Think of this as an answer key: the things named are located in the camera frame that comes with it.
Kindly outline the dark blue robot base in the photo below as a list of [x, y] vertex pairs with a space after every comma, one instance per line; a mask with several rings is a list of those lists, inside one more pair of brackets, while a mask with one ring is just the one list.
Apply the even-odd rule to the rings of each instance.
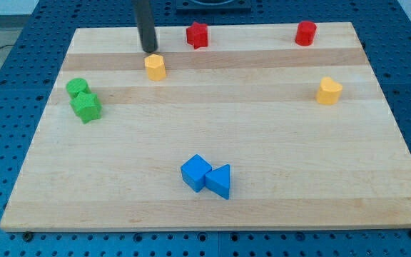
[[251, 0], [175, 0], [177, 13], [189, 11], [250, 11]]

